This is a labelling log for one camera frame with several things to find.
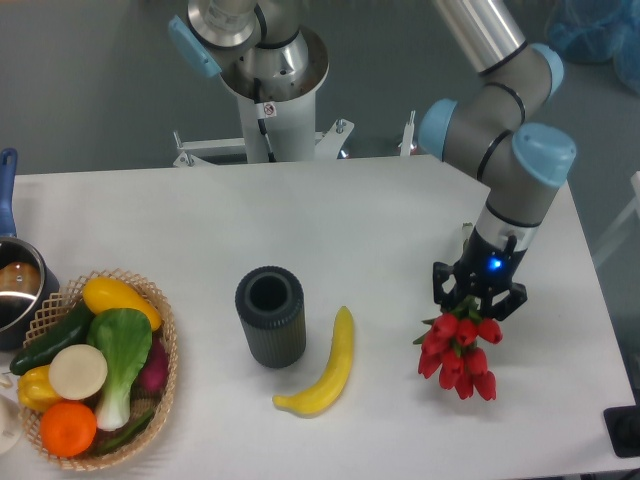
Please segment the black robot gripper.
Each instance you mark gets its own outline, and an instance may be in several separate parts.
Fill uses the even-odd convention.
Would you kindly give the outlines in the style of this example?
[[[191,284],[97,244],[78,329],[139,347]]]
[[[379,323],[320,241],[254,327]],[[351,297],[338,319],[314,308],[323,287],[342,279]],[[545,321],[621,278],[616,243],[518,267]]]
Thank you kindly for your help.
[[[482,317],[505,320],[528,299],[526,286],[513,281],[525,253],[513,231],[495,245],[473,228],[458,261],[433,263],[434,302],[446,313],[473,296],[480,299]]]

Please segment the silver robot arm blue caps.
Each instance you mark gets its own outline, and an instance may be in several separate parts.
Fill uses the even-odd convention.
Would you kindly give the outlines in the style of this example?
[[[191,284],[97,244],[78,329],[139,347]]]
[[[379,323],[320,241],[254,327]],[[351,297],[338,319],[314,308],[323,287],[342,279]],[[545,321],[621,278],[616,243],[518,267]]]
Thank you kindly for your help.
[[[503,320],[526,301],[514,274],[576,157],[568,135],[531,121],[564,68],[548,46],[526,41],[500,1],[435,7],[483,86],[466,104],[435,102],[413,138],[489,194],[461,258],[434,265],[434,300],[449,310],[472,297],[483,316]],[[335,154],[315,131],[327,50],[300,12],[297,1],[192,1],[168,25],[184,60],[235,95],[251,163]]]

